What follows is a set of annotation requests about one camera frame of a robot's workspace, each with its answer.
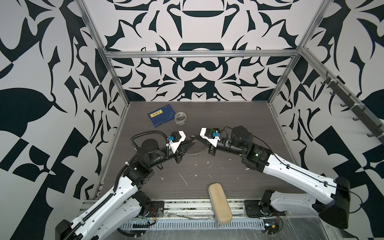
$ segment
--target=aluminum frame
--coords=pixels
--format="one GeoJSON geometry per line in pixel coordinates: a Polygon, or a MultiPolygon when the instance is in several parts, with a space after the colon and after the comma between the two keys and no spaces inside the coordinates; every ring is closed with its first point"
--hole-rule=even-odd
{"type": "MultiPolygon", "coordinates": [[[[297,46],[296,50],[299,51],[300,48],[303,46],[306,46],[308,42],[311,40],[315,30],[320,25],[321,21],[324,18],[324,14],[327,11],[329,5],[333,2],[333,0],[323,0],[320,4],[319,8],[317,9],[315,16],[313,17],[311,23],[309,24],[309,27],[307,31],[305,32],[303,38],[301,39],[299,45],[297,46]]],[[[285,82],[288,79],[289,74],[292,72],[294,67],[296,66],[297,62],[300,59],[300,55],[297,54],[294,58],[291,59],[290,63],[285,68],[285,71],[283,72],[282,76],[277,82],[276,87],[274,88],[270,98],[268,99],[268,103],[272,104],[273,101],[276,99],[276,97],[279,95],[281,88],[285,84],[285,82]]]]}
{"type": "Polygon", "coordinates": [[[106,51],[107,58],[188,58],[294,56],[295,49],[283,50],[200,50],[200,51],[106,51]]]}
{"type": "Polygon", "coordinates": [[[101,194],[100,190],[103,189],[104,179],[105,179],[105,176],[107,175],[107,172],[109,169],[109,164],[112,161],[112,156],[113,156],[114,150],[116,148],[116,145],[118,143],[119,136],[121,134],[121,130],[122,130],[123,125],[125,123],[125,120],[127,118],[127,113],[128,113],[128,109],[130,106],[131,106],[131,104],[129,103],[128,106],[124,107],[124,110],[122,112],[118,128],[116,129],[115,135],[113,136],[113,139],[112,139],[112,144],[108,150],[107,158],[105,160],[104,165],[101,167],[101,172],[100,172],[99,178],[96,182],[97,187],[95,188],[94,192],[92,193],[93,199],[96,199],[97,197],[99,197],[101,194]]]}
{"type": "Polygon", "coordinates": [[[329,69],[320,62],[320,60],[311,53],[305,47],[300,47],[298,53],[309,63],[310,66],[323,78],[327,79],[330,77],[331,79],[337,79],[336,76],[329,71],[329,69]]]}
{"type": "Polygon", "coordinates": [[[105,55],[104,45],[100,39],[99,33],[96,30],[96,27],[92,21],[91,15],[88,12],[88,9],[86,7],[84,0],[75,0],[75,2],[76,2],[76,5],[80,11],[81,17],[82,17],[85,25],[89,29],[89,33],[92,37],[92,40],[94,41],[94,43],[96,45],[97,50],[99,51],[101,59],[103,60],[104,65],[106,66],[108,72],[111,74],[113,83],[117,87],[118,92],[124,101],[124,104],[126,106],[128,106],[129,99],[128,99],[127,95],[125,94],[124,88],[121,85],[120,78],[117,76],[113,65],[111,64],[110,60],[105,55]]]}
{"type": "Polygon", "coordinates": [[[291,146],[290,146],[290,144],[289,144],[289,142],[288,142],[288,140],[287,140],[287,138],[285,136],[285,132],[283,131],[283,127],[281,126],[281,124],[279,122],[278,115],[276,113],[275,107],[273,105],[270,105],[270,104],[268,104],[268,107],[269,107],[269,110],[272,113],[272,117],[273,117],[273,119],[274,119],[274,121],[276,123],[277,129],[279,130],[281,138],[282,138],[282,140],[284,142],[285,147],[287,148],[287,151],[288,151],[288,153],[289,153],[293,163],[301,167],[301,161],[298,161],[295,158],[295,156],[293,155],[293,152],[291,151],[291,146]]]}

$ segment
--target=white debris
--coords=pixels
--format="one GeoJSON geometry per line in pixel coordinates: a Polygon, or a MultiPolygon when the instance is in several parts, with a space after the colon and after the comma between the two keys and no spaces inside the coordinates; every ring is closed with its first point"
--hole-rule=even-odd
{"type": "Polygon", "coordinates": [[[185,184],[188,186],[187,182],[185,181],[185,179],[183,178],[183,176],[181,176],[181,174],[179,174],[180,177],[184,180],[185,184]]]}

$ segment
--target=black bracket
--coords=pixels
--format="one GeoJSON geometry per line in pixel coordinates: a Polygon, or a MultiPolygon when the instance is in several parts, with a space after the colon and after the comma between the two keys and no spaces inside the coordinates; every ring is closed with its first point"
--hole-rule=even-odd
{"type": "Polygon", "coordinates": [[[164,213],[164,201],[151,201],[149,217],[156,217],[158,213],[164,213]]]}
{"type": "Polygon", "coordinates": [[[362,103],[340,80],[331,80],[328,77],[322,84],[328,84],[333,90],[331,95],[337,95],[344,102],[342,107],[348,107],[357,118],[354,121],[361,121],[371,133],[368,137],[377,137],[377,139],[384,145],[384,126],[377,116],[370,111],[367,106],[362,103]]]}

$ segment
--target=beige sponge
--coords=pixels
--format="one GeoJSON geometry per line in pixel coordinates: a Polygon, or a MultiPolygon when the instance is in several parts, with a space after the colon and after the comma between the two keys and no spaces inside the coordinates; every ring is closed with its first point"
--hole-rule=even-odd
{"type": "Polygon", "coordinates": [[[218,223],[227,224],[232,221],[232,212],[221,185],[219,183],[211,184],[208,192],[218,223]]]}

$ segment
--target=blue book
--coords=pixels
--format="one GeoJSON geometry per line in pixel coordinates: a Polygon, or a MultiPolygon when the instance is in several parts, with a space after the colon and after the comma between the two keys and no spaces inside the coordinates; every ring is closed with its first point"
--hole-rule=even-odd
{"type": "Polygon", "coordinates": [[[175,111],[173,111],[172,107],[168,104],[162,108],[148,113],[148,117],[153,126],[157,127],[163,123],[168,122],[169,120],[174,119],[175,111]]]}

